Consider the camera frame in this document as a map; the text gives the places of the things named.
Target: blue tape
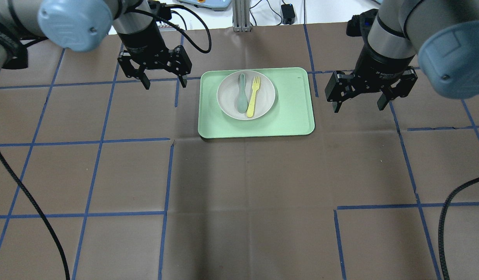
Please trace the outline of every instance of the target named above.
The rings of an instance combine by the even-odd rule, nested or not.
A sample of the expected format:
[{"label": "blue tape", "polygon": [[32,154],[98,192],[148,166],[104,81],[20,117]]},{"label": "blue tape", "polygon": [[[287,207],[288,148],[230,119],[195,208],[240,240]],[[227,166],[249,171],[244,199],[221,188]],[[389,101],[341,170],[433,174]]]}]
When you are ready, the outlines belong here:
[{"label": "blue tape", "polygon": [[334,210],[333,212],[334,212],[334,228],[336,230],[336,241],[338,244],[339,265],[341,267],[341,278],[343,280],[346,280],[345,261],[343,258],[343,248],[341,246],[341,236],[339,234],[338,214],[336,210]]},{"label": "blue tape", "polygon": [[426,225],[426,219],[423,212],[423,207],[421,207],[421,200],[419,199],[419,195],[417,193],[415,193],[415,195],[416,195],[416,201],[418,202],[418,205],[419,205],[418,207],[419,215],[421,216],[421,223],[423,224],[423,229],[426,236],[426,243],[428,243],[428,249],[430,250],[431,259],[433,261],[433,267],[435,268],[435,274],[437,275],[437,280],[442,280],[442,277],[440,276],[440,270],[438,269],[437,257],[435,256],[435,251],[433,250],[433,244],[431,242],[430,232],[428,231],[428,225]]},{"label": "blue tape", "polygon": [[87,82],[87,83],[71,83],[71,84],[56,84],[54,87],[71,87],[71,86],[91,86],[91,85],[107,85],[113,82]]},{"label": "blue tape", "polygon": [[118,139],[118,140],[103,140],[104,143],[127,143],[127,142],[156,142],[168,141],[170,138],[137,138],[137,139]]},{"label": "blue tape", "polygon": [[177,78],[159,78],[159,79],[150,79],[150,82],[170,82],[170,81],[176,81]]},{"label": "blue tape", "polygon": [[438,128],[410,128],[407,131],[434,131],[434,130],[472,130],[472,126],[463,126],[461,128],[456,128],[454,126],[440,126]]},{"label": "blue tape", "polygon": [[99,144],[99,141],[74,141],[74,142],[45,142],[34,143],[34,146],[65,146],[65,145],[87,145],[87,144]]},{"label": "blue tape", "polygon": [[357,209],[396,209],[396,208],[415,208],[417,204],[384,204],[384,205],[346,205],[338,206],[337,210],[357,210]]},{"label": "blue tape", "polygon": [[462,99],[461,102],[462,102],[462,106],[464,106],[464,109],[466,110],[467,117],[469,118],[469,121],[471,122],[471,125],[474,128],[474,133],[476,133],[476,137],[478,138],[478,142],[479,142],[479,131],[478,131],[478,128],[476,127],[476,124],[474,123],[474,119],[471,113],[469,112],[469,108],[467,107],[467,104],[464,101],[464,99]]},{"label": "blue tape", "polygon": [[[422,207],[442,207],[443,203],[424,203]],[[451,202],[450,206],[479,206],[479,201],[474,202]]]},{"label": "blue tape", "polygon": [[316,97],[319,98],[319,91],[317,89],[316,74],[312,74],[312,80],[314,81],[314,91],[315,91]]},{"label": "blue tape", "polygon": [[9,144],[0,144],[0,147],[30,147],[32,143],[9,143]]},{"label": "blue tape", "polygon": [[152,216],[163,215],[165,211],[138,211],[138,212],[112,212],[112,213],[88,213],[88,217],[121,217],[121,216]]},{"label": "blue tape", "polygon": [[392,111],[393,119],[395,121],[395,126],[397,128],[397,133],[398,133],[399,138],[400,138],[400,145],[402,146],[402,152],[404,154],[405,163],[407,165],[407,170],[409,172],[409,177],[410,177],[410,180],[411,180],[411,183],[412,183],[412,188],[414,189],[414,195],[416,197],[416,202],[417,202],[417,206],[418,206],[418,210],[419,210],[419,215],[421,216],[421,223],[423,224],[423,230],[425,232],[426,242],[428,243],[428,248],[430,250],[430,256],[431,256],[431,259],[433,261],[433,267],[435,268],[435,273],[437,275],[437,280],[442,280],[442,277],[440,276],[440,270],[438,269],[437,257],[435,256],[435,252],[433,251],[433,245],[431,243],[431,238],[430,238],[430,233],[428,231],[428,226],[426,225],[426,220],[425,220],[424,213],[423,213],[423,207],[421,207],[421,200],[419,199],[419,195],[416,193],[416,181],[414,180],[414,175],[412,174],[412,168],[411,168],[411,164],[409,162],[409,156],[407,155],[407,149],[405,149],[404,138],[402,136],[402,133],[400,133],[400,126],[398,124],[397,115],[395,113],[395,109],[393,107],[392,102],[390,102],[390,110]]},{"label": "blue tape", "polygon": [[172,177],[172,162],[174,161],[174,144],[170,146],[169,167],[167,172],[167,191],[165,193],[165,211],[163,214],[162,238],[160,240],[160,258],[158,260],[158,280],[162,280],[163,251],[165,248],[165,233],[167,232],[167,211],[169,210],[170,179]]},{"label": "blue tape", "polygon": [[310,47],[310,39],[309,32],[307,31],[307,25],[303,25],[303,30],[305,32],[305,40],[307,41],[307,48],[309,50],[310,69],[314,71],[314,58],[312,57],[312,48]]},{"label": "blue tape", "polygon": [[332,74],[334,72],[335,72],[334,70],[329,70],[329,71],[309,71],[307,73],[309,73],[309,74]]},{"label": "blue tape", "polygon": [[0,90],[8,89],[31,89],[31,88],[48,88],[50,85],[35,85],[35,86],[10,86],[10,87],[0,87]]},{"label": "blue tape", "polygon": [[[124,48],[124,46],[121,44],[120,51],[122,51],[123,48]],[[112,99],[113,99],[113,95],[114,95],[114,90],[115,90],[115,85],[116,85],[116,81],[117,81],[118,72],[119,72],[119,64],[117,62],[117,65],[115,67],[114,78],[112,80],[112,88],[110,89],[110,97],[108,98],[107,111],[105,113],[105,121],[103,123],[103,129],[101,130],[101,138],[100,138],[100,141],[99,141],[98,153],[96,155],[96,162],[94,164],[93,177],[91,179],[91,186],[89,187],[89,194],[88,194],[88,197],[87,197],[86,209],[84,211],[84,218],[82,220],[82,228],[81,228],[81,234],[80,234],[80,237],[79,237],[79,243],[77,245],[77,253],[75,255],[74,269],[73,269],[73,272],[72,272],[72,280],[75,280],[75,277],[77,276],[77,268],[78,268],[78,265],[79,265],[79,257],[80,257],[80,254],[81,254],[82,242],[84,240],[84,233],[85,233],[85,230],[86,230],[86,222],[87,222],[87,218],[88,218],[89,207],[91,205],[91,198],[92,198],[92,195],[93,195],[94,183],[96,181],[96,175],[97,175],[97,172],[98,172],[98,165],[100,163],[101,149],[103,148],[103,140],[105,138],[105,132],[106,132],[106,129],[107,129],[108,116],[110,115],[110,106],[112,105]]]},{"label": "blue tape", "polygon": [[[46,218],[76,218],[76,217],[83,217],[84,215],[81,213],[73,213],[73,214],[45,214]],[[11,219],[32,219],[32,218],[40,218],[39,214],[21,214],[21,215],[11,215]]]},{"label": "blue tape", "polygon": [[[181,46],[184,44],[184,35],[181,34]],[[177,105],[179,103],[179,87],[180,87],[180,82],[179,79],[176,81],[176,95],[174,99],[174,108],[177,108]]]},{"label": "blue tape", "polygon": [[[26,157],[25,163],[23,164],[23,169],[22,169],[22,172],[21,172],[21,175],[20,175],[20,180],[23,180],[23,176],[25,175],[27,165],[28,165],[28,162],[30,160],[30,155],[32,154],[33,145],[35,143],[35,140],[37,139],[37,134],[39,133],[39,128],[41,126],[42,119],[44,117],[44,112],[46,111],[46,106],[48,105],[49,97],[51,96],[51,91],[53,90],[53,85],[54,85],[54,82],[56,80],[56,76],[58,75],[58,70],[60,69],[60,64],[61,64],[61,61],[63,59],[64,54],[65,54],[65,49],[63,49],[61,54],[60,54],[60,59],[58,60],[58,64],[56,65],[56,70],[55,70],[55,73],[53,75],[53,80],[51,81],[51,84],[49,85],[49,90],[48,90],[48,94],[46,96],[46,101],[45,101],[44,105],[42,106],[41,115],[39,117],[39,121],[37,122],[37,126],[35,128],[34,137],[32,138],[31,146],[28,149],[27,157]],[[8,216],[11,216],[11,214],[13,212],[15,202],[17,202],[17,197],[19,195],[19,190],[20,190],[20,187],[17,186],[17,189],[15,190],[15,194],[13,196],[12,204],[11,204],[10,209],[8,211]],[[1,250],[1,245],[3,244],[3,239],[5,238],[5,234],[6,234],[6,231],[8,229],[8,224],[9,223],[10,223],[10,218],[8,217],[8,218],[6,218],[5,225],[3,227],[3,230],[1,231],[0,250]]]},{"label": "blue tape", "polygon": [[127,83],[138,83],[139,81],[140,80],[134,79],[134,80],[126,80],[126,81],[117,81],[115,83],[117,83],[117,84],[127,84]]}]

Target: yellow fork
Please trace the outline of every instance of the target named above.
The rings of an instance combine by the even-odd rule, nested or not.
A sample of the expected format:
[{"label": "yellow fork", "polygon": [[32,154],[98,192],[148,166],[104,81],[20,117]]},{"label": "yellow fork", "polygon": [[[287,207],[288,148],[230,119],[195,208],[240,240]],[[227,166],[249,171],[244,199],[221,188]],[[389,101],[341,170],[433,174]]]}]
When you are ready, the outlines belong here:
[{"label": "yellow fork", "polygon": [[252,84],[252,97],[250,97],[250,103],[248,104],[248,109],[246,110],[247,117],[253,117],[253,112],[255,111],[255,97],[257,96],[257,91],[260,88],[260,77],[256,76],[253,79]]}]

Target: green tray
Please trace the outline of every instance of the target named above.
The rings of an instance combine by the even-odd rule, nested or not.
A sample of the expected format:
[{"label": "green tray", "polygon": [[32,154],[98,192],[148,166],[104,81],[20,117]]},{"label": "green tray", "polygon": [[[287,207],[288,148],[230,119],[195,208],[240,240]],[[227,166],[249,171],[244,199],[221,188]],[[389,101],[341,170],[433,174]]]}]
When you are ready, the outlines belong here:
[{"label": "green tray", "polygon": [[208,71],[200,81],[198,133],[203,138],[308,135],[314,131],[314,112],[307,71],[303,68],[253,69],[269,78],[276,89],[272,108],[262,117],[240,121],[219,107],[217,89],[236,70]]}]

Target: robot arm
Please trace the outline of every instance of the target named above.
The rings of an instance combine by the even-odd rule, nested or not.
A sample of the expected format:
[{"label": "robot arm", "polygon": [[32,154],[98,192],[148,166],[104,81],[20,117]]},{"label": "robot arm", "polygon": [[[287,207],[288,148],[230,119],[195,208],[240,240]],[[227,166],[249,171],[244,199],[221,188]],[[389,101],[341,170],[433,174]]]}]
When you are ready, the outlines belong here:
[{"label": "robot arm", "polygon": [[[146,69],[165,69],[176,74],[183,87],[192,63],[183,46],[169,50],[156,21],[137,9],[169,20],[170,8],[147,0],[0,0],[0,69],[27,67],[26,50],[20,39],[48,37],[74,51],[95,49],[113,25],[126,50],[118,61],[124,74],[150,83]],[[138,64],[133,67],[131,60]]]},{"label": "robot arm", "polygon": [[364,47],[355,71],[336,71],[326,86],[335,113],[361,93],[382,92],[380,110],[406,97],[417,80],[408,66],[416,53],[439,94],[479,94],[479,0],[384,0],[379,11],[354,16],[347,35],[362,36]]}]

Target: black power adapter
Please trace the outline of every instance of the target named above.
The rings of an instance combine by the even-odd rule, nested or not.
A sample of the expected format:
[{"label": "black power adapter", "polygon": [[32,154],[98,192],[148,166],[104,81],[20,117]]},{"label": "black power adapter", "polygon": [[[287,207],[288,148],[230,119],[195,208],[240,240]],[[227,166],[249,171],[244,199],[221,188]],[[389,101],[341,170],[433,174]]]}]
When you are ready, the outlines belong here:
[{"label": "black power adapter", "polygon": [[292,25],[295,23],[295,9],[291,4],[281,5],[281,14],[283,16],[282,23],[284,25]]}]

